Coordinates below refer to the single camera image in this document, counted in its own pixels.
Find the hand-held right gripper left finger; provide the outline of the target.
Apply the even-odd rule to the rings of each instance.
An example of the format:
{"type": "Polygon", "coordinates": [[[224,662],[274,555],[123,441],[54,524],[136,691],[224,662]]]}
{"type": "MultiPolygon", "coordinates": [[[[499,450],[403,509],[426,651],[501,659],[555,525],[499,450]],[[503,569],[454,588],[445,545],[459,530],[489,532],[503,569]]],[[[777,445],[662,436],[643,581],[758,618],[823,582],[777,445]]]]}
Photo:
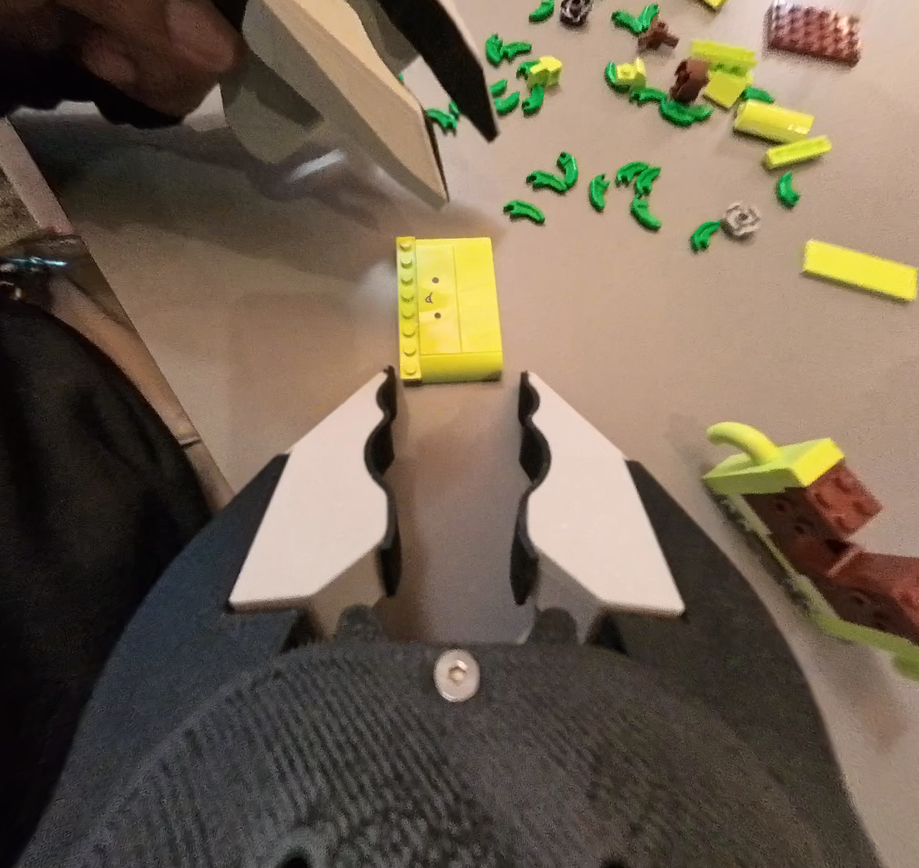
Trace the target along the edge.
{"type": "Polygon", "coordinates": [[[400,532],[385,474],[394,460],[396,376],[375,374],[286,454],[228,598],[237,612],[293,610],[337,625],[400,585],[400,532]]]}

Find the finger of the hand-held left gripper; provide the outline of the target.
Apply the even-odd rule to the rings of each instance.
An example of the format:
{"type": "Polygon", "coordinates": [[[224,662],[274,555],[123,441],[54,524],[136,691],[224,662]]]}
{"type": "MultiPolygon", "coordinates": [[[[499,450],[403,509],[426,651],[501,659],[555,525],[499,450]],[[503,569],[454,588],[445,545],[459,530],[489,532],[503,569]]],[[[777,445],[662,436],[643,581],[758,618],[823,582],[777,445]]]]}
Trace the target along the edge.
{"type": "Polygon", "coordinates": [[[482,63],[453,0],[375,0],[487,142],[498,135],[482,63]]]}
{"type": "Polygon", "coordinates": [[[398,78],[415,51],[378,0],[247,0],[243,145],[271,165],[322,124],[440,207],[448,186],[426,110],[398,78]]]}

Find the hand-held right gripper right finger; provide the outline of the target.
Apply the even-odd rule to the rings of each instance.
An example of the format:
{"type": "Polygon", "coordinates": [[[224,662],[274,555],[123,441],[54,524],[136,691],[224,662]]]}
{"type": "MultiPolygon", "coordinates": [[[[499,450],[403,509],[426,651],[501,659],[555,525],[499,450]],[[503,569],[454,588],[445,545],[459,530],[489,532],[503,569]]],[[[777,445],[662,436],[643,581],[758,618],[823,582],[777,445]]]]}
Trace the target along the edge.
{"type": "Polygon", "coordinates": [[[560,609],[575,632],[614,613],[675,619],[685,603],[624,453],[534,372],[517,398],[510,586],[517,606],[560,609]]]}

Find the brown and lime brick assembly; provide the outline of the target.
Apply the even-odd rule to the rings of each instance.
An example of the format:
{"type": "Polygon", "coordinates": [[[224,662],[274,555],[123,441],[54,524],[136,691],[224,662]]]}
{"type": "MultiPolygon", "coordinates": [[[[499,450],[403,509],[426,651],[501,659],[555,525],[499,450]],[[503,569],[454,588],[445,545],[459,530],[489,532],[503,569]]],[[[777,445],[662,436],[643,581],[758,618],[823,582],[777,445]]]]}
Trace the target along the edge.
{"type": "Polygon", "coordinates": [[[408,383],[460,383],[489,381],[478,378],[461,354],[445,359],[420,355],[417,308],[417,250],[421,241],[460,238],[398,237],[395,242],[397,279],[398,354],[400,378],[408,383]]]}

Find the lime tile with face print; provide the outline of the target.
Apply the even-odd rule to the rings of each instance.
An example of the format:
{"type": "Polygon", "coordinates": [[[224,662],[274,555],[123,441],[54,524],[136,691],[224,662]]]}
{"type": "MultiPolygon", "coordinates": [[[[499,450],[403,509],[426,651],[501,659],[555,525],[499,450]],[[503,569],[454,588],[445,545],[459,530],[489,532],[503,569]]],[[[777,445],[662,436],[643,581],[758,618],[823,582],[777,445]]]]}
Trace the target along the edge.
{"type": "Polygon", "coordinates": [[[420,355],[445,359],[461,352],[456,245],[421,241],[417,250],[417,308],[420,355]]]}

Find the long lime tile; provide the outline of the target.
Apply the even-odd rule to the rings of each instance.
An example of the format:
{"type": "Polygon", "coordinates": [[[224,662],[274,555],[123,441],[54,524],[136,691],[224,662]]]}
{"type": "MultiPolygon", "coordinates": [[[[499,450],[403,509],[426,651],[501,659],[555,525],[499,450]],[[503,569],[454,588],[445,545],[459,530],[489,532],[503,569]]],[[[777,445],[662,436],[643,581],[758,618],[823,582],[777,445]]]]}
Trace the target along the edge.
{"type": "Polygon", "coordinates": [[[460,354],[478,378],[492,380],[503,370],[503,347],[492,242],[461,238],[455,246],[460,354]]]}
{"type": "Polygon", "coordinates": [[[897,302],[917,297],[916,267],[819,240],[805,243],[801,273],[897,302]]]}

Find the person's left hand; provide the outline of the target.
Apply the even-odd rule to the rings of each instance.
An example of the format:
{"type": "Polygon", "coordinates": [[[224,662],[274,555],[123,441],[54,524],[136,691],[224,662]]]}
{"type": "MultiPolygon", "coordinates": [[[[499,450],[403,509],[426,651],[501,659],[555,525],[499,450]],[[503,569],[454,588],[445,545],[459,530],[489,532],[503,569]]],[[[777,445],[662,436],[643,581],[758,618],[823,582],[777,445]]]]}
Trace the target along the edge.
{"type": "Polygon", "coordinates": [[[180,123],[238,65],[211,0],[1,0],[1,112],[90,103],[113,124],[180,123]]]}

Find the scatter of green leaf pieces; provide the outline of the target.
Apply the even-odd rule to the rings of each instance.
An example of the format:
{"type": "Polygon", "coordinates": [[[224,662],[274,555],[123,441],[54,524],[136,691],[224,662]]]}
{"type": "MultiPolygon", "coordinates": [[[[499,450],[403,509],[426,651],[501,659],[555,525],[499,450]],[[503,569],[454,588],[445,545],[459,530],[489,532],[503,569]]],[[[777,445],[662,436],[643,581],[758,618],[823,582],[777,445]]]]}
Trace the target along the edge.
{"type": "Polygon", "coordinates": [[[781,216],[772,181],[750,157],[732,114],[701,95],[669,99],[673,72],[695,39],[737,45],[760,56],[767,0],[728,0],[725,11],[699,0],[593,0],[586,24],[564,26],[562,0],[458,0],[484,51],[486,83],[500,134],[489,144],[460,127],[446,140],[451,161],[472,162],[471,192],[527,249],[554,233],[565,252],[638,249],[654,244],[698,252],[690,232],[713,229],[727,205],[755,205],[763,220],[740,251],[765,249],[781,216]],[[562,61],[558,84],[527,87],[541,56],[562,61]],[[640,57],[646,87],[616,86],[616,65],[640,57]]]}

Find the brown and lime trunk build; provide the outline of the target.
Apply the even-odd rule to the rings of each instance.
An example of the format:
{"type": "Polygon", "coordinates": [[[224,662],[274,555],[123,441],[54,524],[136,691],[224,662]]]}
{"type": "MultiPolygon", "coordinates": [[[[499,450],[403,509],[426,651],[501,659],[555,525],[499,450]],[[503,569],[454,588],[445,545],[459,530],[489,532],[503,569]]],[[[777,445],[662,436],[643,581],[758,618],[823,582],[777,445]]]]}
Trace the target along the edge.
{"type": "Polygon", "coordinates": [[[885,653],[917,682],[917,557],[857,542],[882,506],[834,440],[780,445],[739,422],[710,426],[706,438],[733,449],[703,476],[707,490],[768,552],[810,621],[885,653]]]}

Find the person's black clothing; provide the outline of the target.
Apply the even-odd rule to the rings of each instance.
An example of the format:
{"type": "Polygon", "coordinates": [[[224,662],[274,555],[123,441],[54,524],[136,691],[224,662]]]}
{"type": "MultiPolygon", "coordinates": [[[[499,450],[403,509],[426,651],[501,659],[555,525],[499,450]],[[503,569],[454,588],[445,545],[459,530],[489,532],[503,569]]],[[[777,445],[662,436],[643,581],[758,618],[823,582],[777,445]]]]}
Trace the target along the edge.
{"type": "Polygon", "coordinates": [[[17,862],[114,644],[209,521],[172,431],[107,354],[2,299],[1,857],[17,862]]]}

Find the brown stump piece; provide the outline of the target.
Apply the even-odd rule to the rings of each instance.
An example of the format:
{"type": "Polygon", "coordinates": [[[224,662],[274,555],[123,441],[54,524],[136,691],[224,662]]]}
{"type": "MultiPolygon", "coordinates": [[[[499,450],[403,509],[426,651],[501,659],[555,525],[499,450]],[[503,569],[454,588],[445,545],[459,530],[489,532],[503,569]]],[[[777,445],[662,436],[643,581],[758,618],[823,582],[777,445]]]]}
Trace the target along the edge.
{"type": "Polygon", "coordinates": [[[705,59],[683,59],[674,72],[669,91],[670,99],[684,105],[694,104],[709,81],[708,71],[708,62],[705,59]]]}

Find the stack of lime bricks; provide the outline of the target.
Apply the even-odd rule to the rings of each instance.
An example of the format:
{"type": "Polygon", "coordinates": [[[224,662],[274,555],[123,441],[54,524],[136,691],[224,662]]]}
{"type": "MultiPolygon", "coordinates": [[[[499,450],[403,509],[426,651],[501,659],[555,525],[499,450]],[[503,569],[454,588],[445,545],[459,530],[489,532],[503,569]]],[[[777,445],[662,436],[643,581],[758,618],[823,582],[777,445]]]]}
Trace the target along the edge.
{"type": "Polygon", "coordinates": [[[690,47],[690,57],[706,62],[709,70],[736,77],[748,76],[758,64],[755,51],[710,40],[694,40],[690,47]]]}

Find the large lime half-round brick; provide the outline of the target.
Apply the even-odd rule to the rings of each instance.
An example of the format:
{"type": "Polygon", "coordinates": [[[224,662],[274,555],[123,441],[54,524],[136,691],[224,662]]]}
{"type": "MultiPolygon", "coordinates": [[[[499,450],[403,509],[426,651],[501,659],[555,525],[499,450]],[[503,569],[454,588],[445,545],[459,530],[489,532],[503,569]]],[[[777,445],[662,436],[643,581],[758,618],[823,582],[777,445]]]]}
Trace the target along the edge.
{"type": "Polygon", "coordinates": [[[814,116],[759,100],[743,101],[737,108],[732,129],[776,144],[786,145],[810,135],[814,116]]]}

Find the large brown studded plate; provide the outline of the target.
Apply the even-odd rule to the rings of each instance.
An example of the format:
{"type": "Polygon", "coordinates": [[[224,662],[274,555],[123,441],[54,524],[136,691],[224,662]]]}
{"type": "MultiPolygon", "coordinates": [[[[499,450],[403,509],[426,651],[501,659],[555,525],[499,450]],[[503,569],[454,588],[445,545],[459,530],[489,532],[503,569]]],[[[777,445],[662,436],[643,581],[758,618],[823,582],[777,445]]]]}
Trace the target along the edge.
{"type": "Polygon", "coordinates": [[[764,14],[769,50],[849,67],[862,56],[860,18],[831,8],[774,0],[764,14]]]}

